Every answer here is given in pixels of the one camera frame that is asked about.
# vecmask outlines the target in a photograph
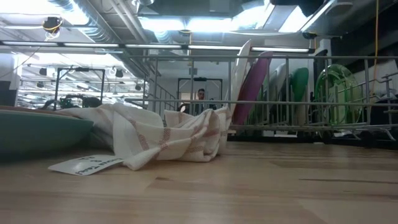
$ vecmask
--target wooden surface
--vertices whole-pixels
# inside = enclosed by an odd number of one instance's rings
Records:
[[[153,162],[87,177],[3,165],[1,223],[398,223],[398,153],[229,142],[210,163]]]

